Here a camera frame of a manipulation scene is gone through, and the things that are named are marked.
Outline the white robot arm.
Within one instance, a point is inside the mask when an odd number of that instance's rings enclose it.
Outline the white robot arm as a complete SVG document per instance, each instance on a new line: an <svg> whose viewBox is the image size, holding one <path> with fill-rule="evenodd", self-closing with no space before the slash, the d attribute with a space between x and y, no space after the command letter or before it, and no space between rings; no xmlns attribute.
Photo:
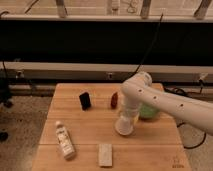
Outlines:
<svg viewBox="0 0 213 171"><path fill-rule="evenodd" d="M115 123L119 134L130 135L133 132L134 117L139 113L140 105L145 103L213 135L212 103L159 91L151 84L152 78L147 72L139 72L122 83L122 112Z"/></svg>

